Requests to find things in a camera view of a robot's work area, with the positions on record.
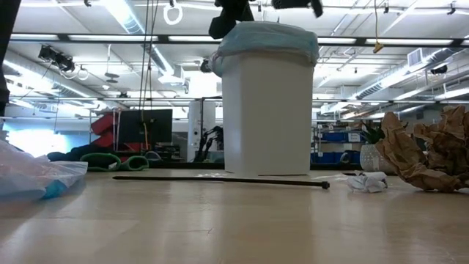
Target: potted plant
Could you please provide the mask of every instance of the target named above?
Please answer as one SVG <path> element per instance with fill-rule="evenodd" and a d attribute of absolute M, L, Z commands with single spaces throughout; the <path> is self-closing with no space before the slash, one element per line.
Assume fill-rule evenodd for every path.
<path fill-rule="evenodd" d="M 393 167 L 381 156 L 374 146 L 381 139 L 385 138 L 385 134 L 381 129 L 381 124 L 377 128 L 362 122 L 361 135 L 365 139 L 366 144 L 361 146 L 360 165 L 365 172 L 384 172 L 387 175 L 395 175 Z"/>

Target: white pot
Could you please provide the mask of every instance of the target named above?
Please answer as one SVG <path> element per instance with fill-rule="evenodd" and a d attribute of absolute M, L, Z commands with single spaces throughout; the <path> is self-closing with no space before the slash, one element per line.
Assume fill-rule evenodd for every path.
<path fill-rule="evenodd" d="M 381 156 L 374 144 L 361 146 L 360 165 L 365 172 L 384 172 L 387 175 L 395 175 L 394 169 Z"/>

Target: computer monitor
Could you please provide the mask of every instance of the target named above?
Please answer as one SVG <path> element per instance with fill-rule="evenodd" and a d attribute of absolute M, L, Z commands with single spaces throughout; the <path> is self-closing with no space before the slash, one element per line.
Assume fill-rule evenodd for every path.
<path fill-rule="evenodd" d="M 141 114 L 147 125 L 148 143 L 172 142 L 173 111 L 128 110 L 120 117 L 119 143 L 145 142 L 145 130 L 141 124 Z"/>

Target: black stick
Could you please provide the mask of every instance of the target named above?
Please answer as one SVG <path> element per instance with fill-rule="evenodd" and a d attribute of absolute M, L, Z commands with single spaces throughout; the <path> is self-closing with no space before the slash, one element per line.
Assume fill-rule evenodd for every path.
<path fill-rule="evenodd" d="M 146 176 L 114 176 L 115 180 L 172 180 L 172 181 L 216 181 L 225 183 L 265 183 L 265 184 L 282 184 L 291 186 L 314 186 L 321 187 L 325 190 L 329 189 L 330 184 L 327 181 L 309 182 L 299 180 L 268 180 L 268 179 L 243 179 L 229 177 L 146 177 Z"/>

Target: crumpled tissue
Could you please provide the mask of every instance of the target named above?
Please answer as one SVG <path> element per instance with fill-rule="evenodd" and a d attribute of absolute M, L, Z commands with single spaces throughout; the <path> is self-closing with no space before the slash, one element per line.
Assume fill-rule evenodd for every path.
<path fill-rule="evenodd" d="M 347 178 L 347 185 L 353 191 L 376 193 L 388 187 L 384 172 L 356 172 L 356 176 Z"/>

